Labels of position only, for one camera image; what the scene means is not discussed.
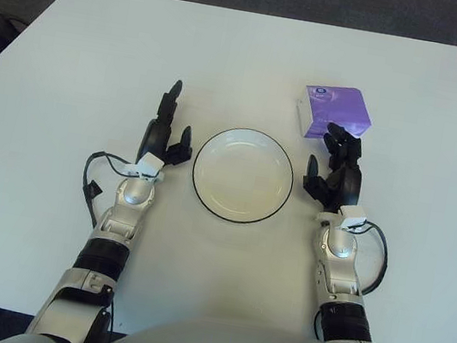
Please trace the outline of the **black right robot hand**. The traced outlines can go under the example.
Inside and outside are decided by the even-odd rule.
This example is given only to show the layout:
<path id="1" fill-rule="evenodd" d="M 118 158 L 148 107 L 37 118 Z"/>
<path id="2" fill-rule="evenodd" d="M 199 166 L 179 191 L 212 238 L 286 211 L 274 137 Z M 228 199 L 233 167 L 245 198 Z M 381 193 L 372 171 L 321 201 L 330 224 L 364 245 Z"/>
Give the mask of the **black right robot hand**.
<path id="1" fill-rule="evenodd" d="M 343 205 L 357 205 L 362 185 L 362 172 L 358 159 L 362 157 L 360 138 L 353 137 L 342 126 L 327 125 L 323 140 L 330 153 L 326 178 L 318 173 L 318 163 L 312 154 L 308 158 L 307 173 L 303 176 L 303 188 L 324 207 L 324 211 L 337 213 Z"/>

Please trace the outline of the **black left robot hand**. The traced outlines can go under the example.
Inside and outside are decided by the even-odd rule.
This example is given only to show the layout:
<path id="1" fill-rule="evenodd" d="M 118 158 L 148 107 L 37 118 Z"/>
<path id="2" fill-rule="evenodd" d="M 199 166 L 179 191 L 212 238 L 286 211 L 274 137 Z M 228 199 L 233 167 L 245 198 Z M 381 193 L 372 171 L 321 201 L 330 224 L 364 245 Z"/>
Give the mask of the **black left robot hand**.
<path id="1" fill-rule="evenodd" d="M 151 153 L 168 165 L 179 165 L 192 157 L 192 128 L 187 126 L 177 144 L 168 145 L 171 137 L 171 125 L 177 109 L 177 99 L 183 89 L 182 81 L 175 82 L 170 91 L 161 98 L 157 114 L 147 126 L 143 140 L 137 151 L 136 162 Z"/>

